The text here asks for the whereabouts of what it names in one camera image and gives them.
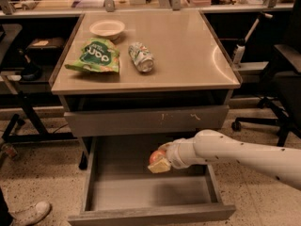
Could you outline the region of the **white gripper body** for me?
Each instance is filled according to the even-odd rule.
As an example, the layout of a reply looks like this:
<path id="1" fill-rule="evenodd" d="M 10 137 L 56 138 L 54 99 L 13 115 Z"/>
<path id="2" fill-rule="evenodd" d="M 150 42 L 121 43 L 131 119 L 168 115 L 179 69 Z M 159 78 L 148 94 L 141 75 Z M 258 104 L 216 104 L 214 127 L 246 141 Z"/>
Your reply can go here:
<path id="1" fill-rule="evenodd" d="M 181 138 L 168 142 L 166 146 L 166 158 L 174 169 L 189 168 L 196 162 L 194 140 L 192 138 Z"/>

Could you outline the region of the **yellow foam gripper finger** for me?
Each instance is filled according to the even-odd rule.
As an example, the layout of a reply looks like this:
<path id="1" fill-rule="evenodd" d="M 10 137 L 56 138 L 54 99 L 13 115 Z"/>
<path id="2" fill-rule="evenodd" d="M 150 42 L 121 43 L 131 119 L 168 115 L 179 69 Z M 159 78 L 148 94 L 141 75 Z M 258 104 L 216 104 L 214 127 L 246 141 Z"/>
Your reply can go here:
<path id="1" fill-rule="evenodd" d="M 172 145 L 172 142 L 165 143 L 165 144 L 159 146 L 158 150 L 166 151 L 168 149 L 168 147 L 171 145 Z"/>
<path id="2" fill-rule="evenodd" d="M 163 173 L 163 172 L 170 171 L 171 164 L 166 158 L 161 157 L 156 160 L 151 160 L 150 164 L 148 165 L 148 169 L 152 173 Z"/>

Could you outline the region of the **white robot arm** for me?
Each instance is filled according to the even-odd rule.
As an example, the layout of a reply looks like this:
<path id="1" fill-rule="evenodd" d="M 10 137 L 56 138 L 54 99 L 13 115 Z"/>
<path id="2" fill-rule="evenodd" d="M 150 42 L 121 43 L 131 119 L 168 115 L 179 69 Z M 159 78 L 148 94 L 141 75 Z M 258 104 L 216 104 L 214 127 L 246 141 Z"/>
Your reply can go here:
<path id="1" fill-rule="evenodd" d="M 202 130 L 194 137 L 161 145 L 150 156 L 148 169 L 162 173 L 236 161 L 295 189 L 301 189 L 301 151 L 293 148 L 247 143 L 213 130 Z"/>

